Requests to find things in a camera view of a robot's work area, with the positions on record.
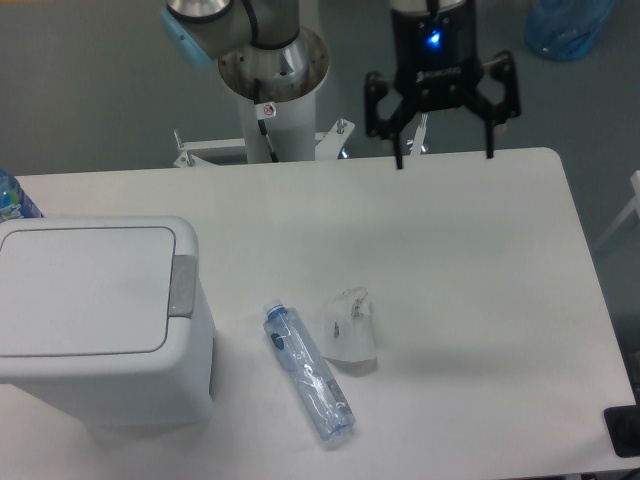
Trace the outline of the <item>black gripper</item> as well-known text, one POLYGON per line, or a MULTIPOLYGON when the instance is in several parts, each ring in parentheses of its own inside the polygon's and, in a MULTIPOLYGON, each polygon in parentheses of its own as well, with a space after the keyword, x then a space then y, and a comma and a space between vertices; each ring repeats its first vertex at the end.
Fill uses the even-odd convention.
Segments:
POLYGON ((484 126, 485 154, 495 153, 494 129, 521 115, 515 58, 503 50, 480 64, 473 1, 392 1, 396 73, 372 71, 364 80, 365 133, 391 144, 397 170, 404 169, 403 130, 418 112, 467 108, 484 126), (478 89, 489 78, 502 87, 498 102, 478 89), (390 100, 394 88, 400 100, 390 100))

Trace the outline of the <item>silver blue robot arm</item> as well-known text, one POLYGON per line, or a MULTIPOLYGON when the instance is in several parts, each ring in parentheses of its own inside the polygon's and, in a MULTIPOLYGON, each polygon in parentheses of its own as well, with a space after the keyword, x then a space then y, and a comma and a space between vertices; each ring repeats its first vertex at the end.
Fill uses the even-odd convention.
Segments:
MULTIPOLYGON (((247 159, 284 163, 335 157, 335 136, 316 137, 316 93, 329 70, 323 40, 300 21, 295 1, 170 1, 169 37, 194 65, 215 65, 239 102, 247 159)), ((464 107, 494 129, 521 113, 515 61, 477 54, 471 1, 394 1, 396 70, 364 81, 365 132, 403 155, 402 133, 419 114, 464 107)))

